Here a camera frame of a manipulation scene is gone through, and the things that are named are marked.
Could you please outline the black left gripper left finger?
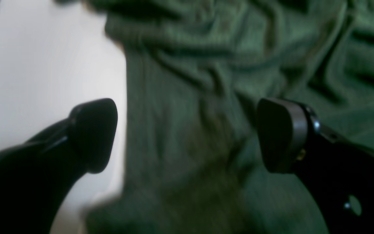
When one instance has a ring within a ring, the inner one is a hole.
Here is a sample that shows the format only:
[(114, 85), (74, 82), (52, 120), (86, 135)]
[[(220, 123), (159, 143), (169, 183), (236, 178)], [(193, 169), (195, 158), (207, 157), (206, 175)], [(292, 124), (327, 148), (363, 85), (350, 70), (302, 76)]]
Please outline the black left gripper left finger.
[(0, 151), (0, 234), (48, 234), (67, 194), (102, 172), (118, 123), (113, 99), (75, 106), (64, 120)]

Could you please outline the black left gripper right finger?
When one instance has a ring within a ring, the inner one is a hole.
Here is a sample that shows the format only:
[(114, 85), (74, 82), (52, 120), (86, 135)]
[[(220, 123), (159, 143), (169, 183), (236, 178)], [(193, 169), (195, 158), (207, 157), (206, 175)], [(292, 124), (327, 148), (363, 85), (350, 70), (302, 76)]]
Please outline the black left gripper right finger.
[(263, 98), (257, 133), (264, 166), (295, 174), (331, 234), (374, 234), (374, 149), (323, 125), (308, 105)]

